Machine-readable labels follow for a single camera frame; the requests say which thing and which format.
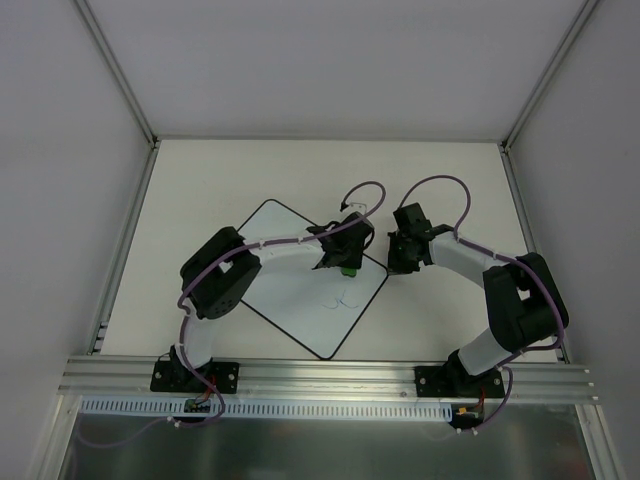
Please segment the green bone-shaped eraser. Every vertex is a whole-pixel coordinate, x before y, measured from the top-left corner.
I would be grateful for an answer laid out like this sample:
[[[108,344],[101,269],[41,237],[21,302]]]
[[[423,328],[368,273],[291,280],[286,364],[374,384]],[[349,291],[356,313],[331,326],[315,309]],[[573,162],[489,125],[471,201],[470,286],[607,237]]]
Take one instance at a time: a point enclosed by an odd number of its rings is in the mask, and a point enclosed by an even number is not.
[[[348,268],[348,267],[342,267],[341,268],[341,274],[349,277],[349,278],[354,278],[358,273],[358,270],[355,268]]]

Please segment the white whiteboard black frame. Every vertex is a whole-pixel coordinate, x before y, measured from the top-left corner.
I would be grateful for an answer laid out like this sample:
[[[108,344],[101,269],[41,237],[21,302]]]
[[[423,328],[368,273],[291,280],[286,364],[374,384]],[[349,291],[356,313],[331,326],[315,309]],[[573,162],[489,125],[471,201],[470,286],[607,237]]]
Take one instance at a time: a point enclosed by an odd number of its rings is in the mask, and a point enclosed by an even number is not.
[[[242,302],[316,357],[332,358],[387,280],[386,268],[364,256],[355,276],[324,267],[318,240],[300,243],[312,222],[268,199],[240,227],[261,269]],[[268,246],[276,238],[296,242]]]

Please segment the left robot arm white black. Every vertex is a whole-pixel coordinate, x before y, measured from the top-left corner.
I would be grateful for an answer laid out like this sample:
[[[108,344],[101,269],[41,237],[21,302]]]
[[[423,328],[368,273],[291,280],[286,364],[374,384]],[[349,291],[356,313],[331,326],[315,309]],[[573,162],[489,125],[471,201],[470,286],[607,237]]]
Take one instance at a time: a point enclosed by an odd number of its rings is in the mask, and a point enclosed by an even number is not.
[[[341,221],[311,226],[284,238],[248,241],[224,227],[181,267],[177,306],[184,312],[174,345],[178,358],[173,378],[187,391],[202,388],[211,360],[205,342],[209,323],[231,312],[260,276],[272,271],[358,270],[375,237],[366,214],[352,211]]]

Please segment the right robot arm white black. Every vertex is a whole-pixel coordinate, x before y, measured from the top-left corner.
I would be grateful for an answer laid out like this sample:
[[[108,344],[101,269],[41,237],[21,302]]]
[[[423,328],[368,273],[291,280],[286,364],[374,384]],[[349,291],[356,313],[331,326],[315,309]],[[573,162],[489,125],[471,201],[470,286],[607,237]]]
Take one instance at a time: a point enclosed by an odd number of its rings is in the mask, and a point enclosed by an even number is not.
[[[448,269],[484,291],[488,327],[449,355],[435,379],[459,396],[480,388],[483,375],[552,336],[561,341],[569,315],[546,260],[537,253],[509,257],[434,226],[417,203],[393,212],[388,270],[393,275],[421,267]]]

